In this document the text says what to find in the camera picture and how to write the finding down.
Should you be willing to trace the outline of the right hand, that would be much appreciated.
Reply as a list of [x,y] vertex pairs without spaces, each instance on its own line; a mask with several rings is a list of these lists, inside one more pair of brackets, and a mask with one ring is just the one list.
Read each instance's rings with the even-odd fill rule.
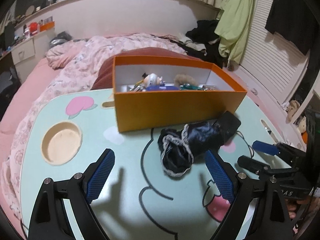
[[307,199],[301,199],[301,200],[286,200],[286,205],[287,205],[287,210],[289,212],[289,217],[291,219],[294,219],[296,217],[296,209],[297,205],[304,205],[307,204],[308,200]]

